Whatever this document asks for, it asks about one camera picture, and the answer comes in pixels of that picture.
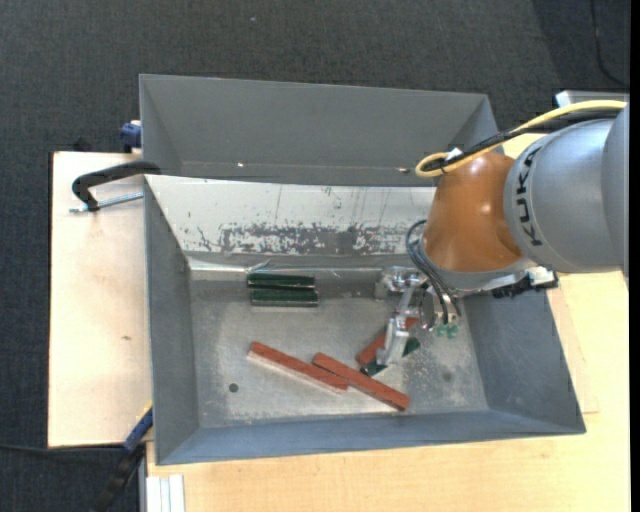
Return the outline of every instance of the red wooden block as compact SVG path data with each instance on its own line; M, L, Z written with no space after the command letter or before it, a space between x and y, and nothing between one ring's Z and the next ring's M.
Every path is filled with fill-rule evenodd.
M313 364L324 368L336 375L346 379L351 386L358 391L362 391L367 395L380 400L387 405L395 407L400 411L404 411L409 407L411 399L408 395L400 393L400 391L390 388L386 384L379 382L371 377L367 377L358 370L354 370L349 366L342 364L340 361L336 361L332 357L326 354L318 353L313 358Z
M418 322L417 318L407 318L407 331ZM387 336L386 330L378 336L373 342L356 356L356 361L360 366L366 366L376 358L379 348L384 348L384 340Z
M345 379L258 341L251 344L247 357L335 393L344 393L349 387Z

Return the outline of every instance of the yellow cable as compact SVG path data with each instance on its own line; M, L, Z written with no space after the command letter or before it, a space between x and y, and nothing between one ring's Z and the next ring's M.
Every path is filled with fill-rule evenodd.
M544 123L545 121L549 121L550 119L555 119L557 117L563 116L565 114L568 114L570 112L577 112L580 110L594 110L594 109L614 109L614 110L622 110L624 107L626 107L627 103L625 101L617 101L617 100L590 100L590 101L581 101L580 103L574 103L572 105L567 105L566 107L561 107L561 108L557 108L555 110L551 110L545 114L542 114L538 117L535 117L533 119L531 119L530 121L527 121L524 124L521 124L520 126L518 126L517 128L514 128L513 130L511 130L509 133L513 133L515 131L518 130L523 130L526 128L530 128L532 126L535 126L537 124L541 124ZM457 160L451 164L446 164L446 162L443 163L443 165L439 168L439 169L434 169L432 171L423 171L422 169L424 169L424 167L431 163L433 160L438 160L438 159L446 159L446 157L448 156L448 153L433 153L425 158L423 158L422 160L420 160L420 162L418 163L418 165L416 166L416 175L419 176L420 178L434 178L436 176L439 176L443 173L448 173L451 171L454 171L455 169L457 169L458 167L470 162L471 160L473 160L474 158L477 158L481 155L484 155L485 153L488 153L489 151L494 150L495 148L497 148L498 146L501 146L502 144L504 144L504 142L499 142L497 144L493 144L492 146L487 146L486 148L481 149L480 151L476 151L475 153L472 153L469 156L466 156L464 158L461 158L460 160Z

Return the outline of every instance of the rust stain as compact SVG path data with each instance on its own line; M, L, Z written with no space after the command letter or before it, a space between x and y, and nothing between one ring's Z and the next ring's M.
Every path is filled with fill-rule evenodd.
M211 252L213 250L211 241L207 237L204 236L204 232L202 231L202 229L199 226L196 227L196 229L200 233L200 241L198 242L198 245L200 247L204 247L207 251Z
M368 227L352 224L344 227L323 226L273 226L268 223L249 225L228 224L220 226L220 236L215 243L222 252L249 252L255 254L335 255L367 256L371 254L395 254L403 250L407 226ZM210 242L205 247L211 251Z

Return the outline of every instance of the blue clamp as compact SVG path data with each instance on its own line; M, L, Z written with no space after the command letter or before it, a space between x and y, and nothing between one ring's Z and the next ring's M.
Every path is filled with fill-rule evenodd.
M120 140L130 148L142 147L142 127L132 123L125 123L120 129Z

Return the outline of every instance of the wooden table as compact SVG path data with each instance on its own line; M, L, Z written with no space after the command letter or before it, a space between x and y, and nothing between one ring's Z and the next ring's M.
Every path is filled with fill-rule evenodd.
M51 447L121 442L150 398L142 204L67 212L77 175L131 158L54 158ZM189 512L628 510L627 287L619 272L567 275L549 299L585 435L179 466L149 449L147 472L183 474Z

